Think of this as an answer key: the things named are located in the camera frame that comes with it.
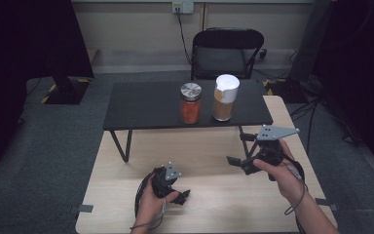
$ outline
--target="cup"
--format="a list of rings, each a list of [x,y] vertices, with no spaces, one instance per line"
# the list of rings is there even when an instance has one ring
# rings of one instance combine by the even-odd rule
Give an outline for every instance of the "cup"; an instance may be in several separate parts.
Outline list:
[[[218,121],[232,118],[233,104],[239,90],[240,81],[233,75],[220,75],[215,81],[212,115]]]

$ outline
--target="cable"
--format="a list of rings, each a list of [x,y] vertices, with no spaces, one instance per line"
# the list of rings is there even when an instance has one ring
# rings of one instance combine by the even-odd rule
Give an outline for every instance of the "cable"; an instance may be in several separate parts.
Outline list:
[[[141,181],[141,183],[138,186],[138,189],[137,189],[136,195],[135,195],[135,205],[134,205],[135,217],[138,214],[139,200],[141,199],[141,196],[144,193],[144,190],[145,190],[145,187],[147,186],[148,180],[150,179],[150,177],[155,172],[156,172],[156,169],[154,169],[153,172],[151,172],[149,175],[147,175]],[[132,227],[130,227],[130,229],[134,229],[134,228],[141,227],[141,226],[146,226],[146,225],[151,225],[153,223],[156,223],[157,221],[159,221],[159,223],[155,227],[149,228],[148,230],[153,230],[153,229],[156,229],[157,227],[159,227],[161,225],[162,221],[163,221],[164,213],[166,212],[166,202],[167,201],[166,201],[166,198],[165,198],[164,202],[163,202],[162,214],[159,217],[157,217],[156,219],[152,220],[151,222],[147,222],[147,223],[139,224],[139,225],[136,225],[136,226],[132,226]]]
[[[281,78],[285,78],[285,77],[282,77],[284,74],[286,73],[289,73],[289,71],[286,71],[284,73],[282,73],[280,76],[274,76],[274,75],[271,75],[271,74],[268,74],[264,71],[261,71],[261,70],[258,70],[258,69],[253,69],[254,71],[257,71],[258,73],[260,73],[261,75],[263,75],[265,78],[268,78],[268,79],[281,79]]]
[[[207,9],[207,5],[206,3],[203,4],[203,19],[202,19],[202,30],[205,30],[205,22],[206,22],[206,9]]]
[[[156,226],[152,227],[152,228],[148,228],[148,230],[151,231],[151,230],[154,230],[157,227],[159,227],[161,225],[161,223],[163,222],[164,213],[166,212],[166,203],[167,203],[167,200],[165,198],[164,201],[163,201],[162,213],[161,213],[161,215],[159,217],[157,217],[156,219],[154,219],[154,220],[152,220],[150,222],[139,224],[139,225],[136,225],[136,226],[132,226],[132,227],[130,227],[130,229],[133,230],[134,228],[137,228],[137,227],[142,227],[142,226],[147,226],[147,225],[149,226],[149,225],[151,225],[151,224],[153,224],[153,223],[155,223],[157,221],[159,221],[159,223]]]
[[[296,206],[294,206],[294,208],[289,207],[289,208],[287,208],[286,211],[284,211],[284,215],[292,214],[294,212],[294,210],[296,210],[299,207],[299,205],[302,203],[303,198],[305,197],[305,194],[306,194],[306,189],[308,189],[308,186],[306,185],[306,183],[304,181],[300,181],[300,183],[302,184],[302,188],[303,188],[302,196],[300,197],[299,202],[297,202],[297,204],[296,204]]]
[[[177,18],[178,18],[178,23],[180,24],[180,31],[181,31],[181,39],[183,40],[183,45],[184,45],[184,54],[187,58],[187,61],[190,63],[191,65],[191,60],[190,60],[190,56],[188,55],[187,53],[187,49],[186,49],[186,42],[184,41],[184,33],[183,33],[183,26],[181,24],[181,16],[180,16],[180,9],[176,8],[175,9],[176,11],[176,14],[177,14]]]
[[[297,54],[299,53],[299,50],[294,50],[294,53],[289,57],[289,61],[293,63],[293,60],[292,58]]]
[[[306,94],[305,94],[305,91],[304,91],[303,89],[302,89],[302,93],[303,93],[303,96],[304,96],[304,97],[306,98],[306,100],[308,101],[308,103],[309,103],[311,106],[313,106],[312,103],[307,99]],[[347,128],[347,130],[348,130],[348,132],[349,132],[349,135],[350,135],[353,139],[355,139],[355,140],[357,140],[357,141],[362,141],[361,138],[359,138],[359,137],[357,137],[357,136],[354,136],[354,134],[353,134],[352,131],[351,131],[351,128],[349,127],[349,125],[348,125],[347,123],[345,123],[343,120],[341,120],[341,119],[339,119],[339,118],[337,118],[337,117],[335,117],[335,116],[333,116],[333,115],[331,115],[331,114],[329,114],[329,113],[326,113],[326,112],[324,112],[323,110],[320,110],[319,108],[317,108],[317,110],[318,110],[319,112],[321,112],[322,114],[325,114],[325,115],[327,115],[327,116],[329,116],[329,117],[331,117],[331,118],[333,118],[333,119],[339,121],[340,123],[342,123],[342,124]]]
[[[299,229],[300,234],[305,234],[306,233],[305,230],[303,229],[302,225],[300,224],[299,219],[297,219],[297,217],[296,217],[296,225],[297,225],[297,228]]]
[[[318,106],[318,101],[315,103],[314,105],[314,109],[312,111],[312,115],[311,115],[311,120],[309,121],[309,128],[308,128],[308,142],[306,144],[306,154],[309,155],[309,148],[310,148],[310,145],[311,145],[311,132],[312,132],[312,123],[314,121],[314,115],[315,115],[315,110],[317,109],[317,106]]]
[[[319,99],[316,98],[315,100],[313,100],[311,102],[318,103]],[[296,118],[294,118],[294,119],[292,118],[292,121],[295,122],[296,120],[298,120],[298,119],[302,118],[303,116],[305,116],[308,113],[308,111],[312,110],[313,107],[309,106],[309,105],[310,105],[309,103],[306,103],[306,104],[302,105],[301,107],[299,107],[298,109],[296,109],[295,111],[293,111],[290,114],[290,117],[293,117],[293,115],[296,115],[296,114],[299,114],[299,113],[302,113],[302,112],[303,112],[303,114],[300,115],[300,116],[298,116],[298,117],[296,117]]]
[[[26,95],[27,97],[32,94],[32,92],[34,92],[36,90],[36,88],[38,87],[39,83],[41,82],[41,79],[42,77],[39,78],[38,82],[36,83],[35,87],[31,89],[31,91],[29,91],[29,93]]]

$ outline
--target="chair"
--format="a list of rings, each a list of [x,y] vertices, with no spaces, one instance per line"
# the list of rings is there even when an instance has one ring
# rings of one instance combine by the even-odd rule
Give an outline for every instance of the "chair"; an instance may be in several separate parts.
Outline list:
[[[213,27],[199,32],[193,39],[191,80],[222,74],[249,79],[263,43],[263,35],[254,29]]]

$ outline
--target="vr controller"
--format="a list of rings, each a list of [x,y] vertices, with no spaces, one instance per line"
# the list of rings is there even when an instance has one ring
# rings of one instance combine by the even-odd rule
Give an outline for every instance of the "vr controller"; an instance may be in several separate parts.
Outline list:
[[[155,176],[152,181],[153,192],[158,198],[164,198],[169,195],[171,192],[175,191],[172,189],[172,185],[177,181],[177,179],[181,176],[181,173],[177,170],[174,164],[168,162],[167,167],[160,167],[156,168]],[[183,205],[186,201],[186,198],[190,194],[190,190],[180,192],[175,198],[172,203]]]
[[[283,153],[279,138],[298,134],[299,132],[299,129],[263,125],[258,135],[241,136],[243,140],[254,141],[253,148],[259,146],[260,151],[254,156],[246,155],[246,159],[244,160],[227,156],[227,162],[232,166],[240,167],[247,176],[261,171],[253,165],[255,159],[260,159],[270,165],[278,166],[283,159],[289,159],[289,157]],[[275,179],[269,175],[269,180],[274,181]]]

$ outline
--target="wall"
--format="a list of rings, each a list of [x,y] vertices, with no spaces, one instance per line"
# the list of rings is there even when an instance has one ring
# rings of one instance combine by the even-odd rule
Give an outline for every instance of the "wall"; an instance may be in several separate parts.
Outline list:
[[[89,49],[140,56],[160,54],[171,58],[163,61],[165,64],[186,64],[180,25],[171,12],[170,2],[74,2],[73,5]],[[272,59],[272,67],[289,66],[287,59],[299,47],[312,7],[312,3],[195,2],[194,5],[194,14],[181,15],[187,52],[191,51],[194,35],[203,27],[249,27],[265,36],[264,48],[269,51],[267,58]]]

